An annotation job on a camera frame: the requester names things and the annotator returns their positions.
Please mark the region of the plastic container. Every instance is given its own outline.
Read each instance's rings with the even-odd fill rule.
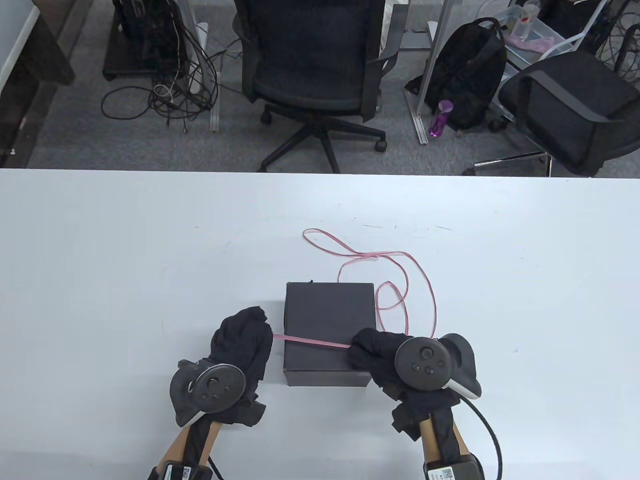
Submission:
[[[511,34],[521,40],[526,40],[529,33],[531,33],[533,22],[538,18],[539,13],[540,2],[538,0],[528,0],[525,2]]]
[[[431,125],[429,126],[429,135],[432,137],[439,137],[444,132],[444,127],[447,125],[447,119],[449,113],[453,111],[453,103],[448,100],[442,100],[438,104],[438,109],[431,119]]]

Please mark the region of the black cable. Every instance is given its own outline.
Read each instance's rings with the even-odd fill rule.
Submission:
[[[175,23],[176,20],[173,16],[173,12],[170,11],[170,15],[172,18],[173,27],[177,31],[177,25]],[[147,36],[149,22],[150,19],[145,17],[145,37]],[[238,90],[218,83],[218,73],[213,63],[217,58],[227,55],[228,49],[232,45],[237,43],[240,39],[235,39],[227,46],[226,49],[209,56],[200,45],[199,40],[197,40],[190,31],[184,29],[184,26],[182,26],[182,33],[184,41],[191,44],[194,50],[196,50],[202,56],[202,58],[204,59],[204,64],[201,65],[200,60],[198,60],[197,62],[195,60],[180,62],[180,51],[178,51],[177,60],[182,65],[182,68],[188,68],[188,70],[186,70],[189,72],[188,74],[183,75],[182,79],[179,79],[179,74],[177,74],[179,70],[173,70],[172,72],[163,72],[161,70],[161,67],[159,67],[156,75],[154,75],[152,78],[151,88],[131,85],[119,87],[108,92],[102,98],[102,101],[100,103],[100,110],[106,118],[110,118],[112,120],[135,120],[145,115],[149,110],[152,110],[161,117],[165,118],[167,125],[170,124],[171,120],[183,120],[183,122],[189,120],[190,122],[192,122],[200,113],[209,111],[214,107],[215,103],[218,101],[220,87],[226,88],[235,93],[242,94],[242,92]],[[238,58],[241,53],[242,52],[240,52],[236,56],[228,56]],[[204,73],[209,74],[209,77],[211,78],[211,91],[209,91],[209,89],[206,88],[203,84]],[[200,87],[199,92],[191,93],[191,87],[196,84]],[[164,88],[162,94],[158,93],[157,91],[160,86]],[[104,105],[107,99],[112,94],[129,88],[133,90],[142,90],[144,92],[148,92],[147,107],[145,108],[145,110],[137,115],[130,117],[120,117],[107,114],[104,109]]]
[[[145,108],[141,113],[138,113],[135,116],[113,116],[113,115],[107,114],[104,111],[104,102],[106,101],[106,99],[108,99],[110,96],[112,96],[112,94],[117,93],[117,92],[121,92],[122,90],[126,90],[128,88],[131,88],[133,90],[143,90],[144,92],[152,92],[152,90],[149,89],[149,88],[144,88],[142,86],[136,86],[136,85],[121,86],[120,88],[116,88],[115,90],[111,90],[109,93],[107,93],[105,96],[103,96],[102,102],[100,102],[100,110],[102,111],[102,114],[105,117],[110,118],[111,120],[135,120],[137,118],[140,118],[141,116],[143,116],[145,113],[147,113],[150,110],[150,107],[147,104],[147,108]]]
[[[632,23],[640,20],[640,13],[637,12],[624,12],[618,16],[616,19],[616,23],[611,31],[611,34],[607,38],[606,42],[601,46],[598,55],[600,59],[604,63],[608,63],[611,66],[615,64],[618,56],[620,55],[620,47],[622,45],[622,40],[624,39],[628,26],[625,25],[625,19],[633,17],[631,20]],[[640,39],[635,37],[632,39],[629,48],[627,50],[627,55],[625,57],[625,62],[622,64],[618,75],[622,78],[630,81],[632,83],[636,83],[640,81],[640,77],[638,73],[640,72]]]
[[[500,450],[500,443],[498,443],[498,437],[495,436],[495,433],[493,432],[493,429],[489,425],[489,422],[486,421],[486,418],[484,417],[484,415],[482,413],[480,413],[480,410],[478,410],[476,408],[476,406],[474,404],[472,404],[471,401],[469,399],[467,399],[466,397],[463,397],[462,395],[460,395],[460,399],[464,403],[469,405],[469,408],[471,410],[473,410],[473,412],[478,416],[480,421],[483,423],[484,427],[489,432],[489,435],[491,435],[491,439],[493,440],[493,446],[495,447],[495,454],[498,457],[498,475],[497,475],[497,480],[501,480],[502,479],[502,451]]]
[[[218,468],[216,467],[216,464],[213,463],[213,460],[211,459],[211,457],[209,457],[209,464],[213,472],[216,474],[216,477],[218,477],[218,480],[225,480],[224,478],[222,478],[222,475],[220,474],[220,470],[218,470]]]

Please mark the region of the chair wheel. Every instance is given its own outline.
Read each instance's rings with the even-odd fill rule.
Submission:
[[[386,152],[387,151],[387,141],[386,140],[378,140],[376,142],[376,146],[374,147],[377,152]]]
[[[268,111],[263,111],[261,116],[260,116],[260,121],[262,123],[264,123],[265,125],[271,125],[271,121],[273,120],[273,117],[271,116],[271,112]]]
[[[498,133],[503,131],[509,125],[509,119],[502,116],[500,118],[495,118],[491,122],[489,122],[489,131],[491,133]]]

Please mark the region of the cardboard box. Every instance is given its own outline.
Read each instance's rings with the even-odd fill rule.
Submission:
[[[285,335],[350,344],[376,327],[373,284],[289,283]],[[290,387],[366,387],[371,375],[354,370],[346,349],[286,342],[284,374]]]

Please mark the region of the backpack strap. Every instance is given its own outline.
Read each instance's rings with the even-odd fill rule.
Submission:
[[[484,17],[481,19],[476,19],[475,21],[472,22],[472,24],[480,25],[481,23],[484,23],[484,22],[491,22],[493,24],[491,30],[494,30],[498,34],[498,39],[500,40],[500,43],[497,44],[495,42],[487,41],[482,47],[482,49],[478,52],[478,54],[474,58],[469,60],[466,65],[459,68],[456,73],[460,73],[464,71],[466,75],[473,74],[483,63],[489,60],[496,52],[505,48],[504,35],[502,34],[502,28],[498,20],[492,17]]]

